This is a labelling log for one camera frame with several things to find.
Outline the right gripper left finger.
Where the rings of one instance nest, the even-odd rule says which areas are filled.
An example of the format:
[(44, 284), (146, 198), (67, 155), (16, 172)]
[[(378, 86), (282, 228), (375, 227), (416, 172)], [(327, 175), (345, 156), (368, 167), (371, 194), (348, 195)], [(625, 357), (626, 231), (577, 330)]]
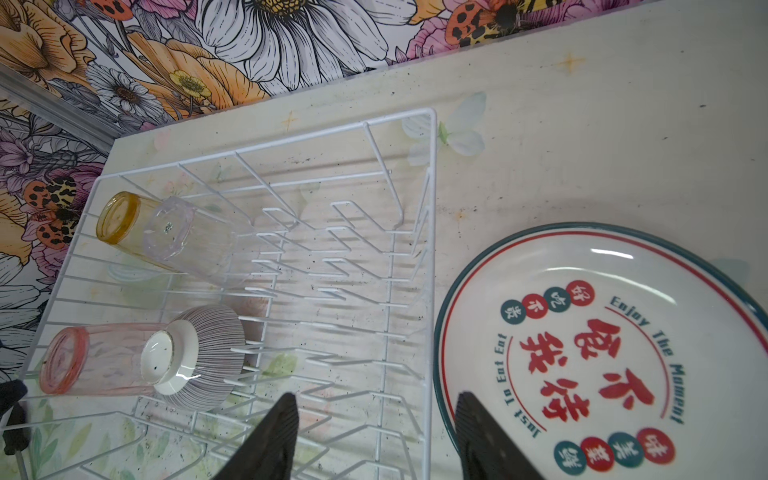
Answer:
[(290, 479), (298, 427), (295, 395), (285, 393), (214, 479)]

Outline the pink glass tumbler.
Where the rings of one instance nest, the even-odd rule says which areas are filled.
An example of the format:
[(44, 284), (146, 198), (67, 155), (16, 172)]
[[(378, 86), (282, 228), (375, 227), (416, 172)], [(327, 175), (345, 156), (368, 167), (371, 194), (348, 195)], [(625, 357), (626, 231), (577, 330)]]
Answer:
[(39, 386), (49, 395), (147, 394), (168, 373), (172, 356), (173, 341), (160, 324), (67, 327), (47, 348)]

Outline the clear glass tumbler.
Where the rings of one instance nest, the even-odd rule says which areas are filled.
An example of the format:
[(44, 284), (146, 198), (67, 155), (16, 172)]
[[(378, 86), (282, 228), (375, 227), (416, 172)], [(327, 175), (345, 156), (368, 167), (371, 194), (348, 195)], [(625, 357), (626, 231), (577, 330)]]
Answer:
[(146, 221), (142, 247), (153, 262), (222, 288), (242, 285), (260, 256), (249, 224), (176, 196), (162, 201)]

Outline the yellow glass tumbler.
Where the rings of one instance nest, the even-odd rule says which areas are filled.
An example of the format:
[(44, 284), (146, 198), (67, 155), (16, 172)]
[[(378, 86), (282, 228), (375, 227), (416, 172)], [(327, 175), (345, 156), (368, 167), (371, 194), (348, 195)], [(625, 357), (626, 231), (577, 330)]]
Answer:
[(121, 252), (165, 270), (174, 271), (162, 260), (149, 254), (149, 239), (159, 232), (158, 213), (161, 201), (128, 191), (115, 194), (102, 209), (97, 225), (97, 238)]

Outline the white plate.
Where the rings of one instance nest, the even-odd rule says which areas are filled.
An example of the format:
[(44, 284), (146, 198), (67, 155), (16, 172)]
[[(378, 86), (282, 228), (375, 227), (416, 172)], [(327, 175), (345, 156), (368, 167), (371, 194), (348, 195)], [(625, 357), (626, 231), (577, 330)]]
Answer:
[(548, 479), (767, 475), (767, 313), (662, 238), (510, 235), (455, 279), (433, 343), (446, 429), (471, 392)]

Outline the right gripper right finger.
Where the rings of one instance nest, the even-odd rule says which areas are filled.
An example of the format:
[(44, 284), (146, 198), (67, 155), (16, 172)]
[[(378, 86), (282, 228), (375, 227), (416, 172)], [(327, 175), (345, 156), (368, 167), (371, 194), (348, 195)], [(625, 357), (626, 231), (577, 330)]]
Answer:
[(543, 479), (473, 393), (459, 395), (455, 413), (464, 479)]

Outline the striped ceramic bowl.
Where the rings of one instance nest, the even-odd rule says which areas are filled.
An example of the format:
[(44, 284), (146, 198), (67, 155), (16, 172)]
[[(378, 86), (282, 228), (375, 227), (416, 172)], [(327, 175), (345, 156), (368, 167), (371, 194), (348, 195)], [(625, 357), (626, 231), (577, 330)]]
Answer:
[(227, 399), (241, 374), (245, 354), (242, 323), (221, 304), (182, 312), (153, 333), (140, 355), (142, 380), (167, 403), (210, 411)]

